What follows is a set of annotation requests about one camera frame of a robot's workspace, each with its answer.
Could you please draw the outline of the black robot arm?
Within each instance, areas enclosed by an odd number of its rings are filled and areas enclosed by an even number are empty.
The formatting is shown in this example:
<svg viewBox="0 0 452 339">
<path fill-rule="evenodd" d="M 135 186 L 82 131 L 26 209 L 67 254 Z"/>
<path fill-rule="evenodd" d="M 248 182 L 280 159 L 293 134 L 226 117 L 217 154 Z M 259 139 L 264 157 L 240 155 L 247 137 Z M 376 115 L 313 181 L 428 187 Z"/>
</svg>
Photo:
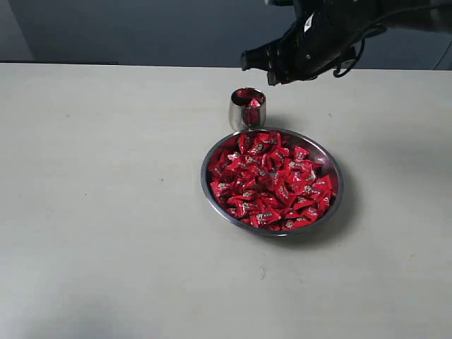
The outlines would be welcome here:
<svg viewBox="0 0 452 339">
<path fill-rule="evenodd" d="M 291 6 L 296 20 L 285 34 L 241 55 L 242 70 L 267 73 L 269 85 L 312 81 L 332 71 L 342 78 L 358 63 L 366 41 L 389 28 L 451 32 L 450 1 L 271 1 Z"/>
</svg>

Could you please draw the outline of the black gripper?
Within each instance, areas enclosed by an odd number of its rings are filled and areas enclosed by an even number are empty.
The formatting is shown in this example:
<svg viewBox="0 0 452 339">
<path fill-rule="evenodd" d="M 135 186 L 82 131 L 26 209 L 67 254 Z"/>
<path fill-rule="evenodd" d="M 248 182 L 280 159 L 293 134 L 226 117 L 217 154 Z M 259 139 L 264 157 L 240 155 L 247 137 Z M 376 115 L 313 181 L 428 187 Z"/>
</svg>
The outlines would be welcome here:
<svg viewBox="0 0 452 339">
<path fill-rule="evenodd" d="M 366 1 L 276 1 L 275 5 L 293 7 L 296 21 L 276 42 L 242 52 L 243 71 L 268 71 L 269 85 L 285 85 L 314 80 L 331 69 L 334 77 L 341 78 L 361 59 Z"/>
</svg>

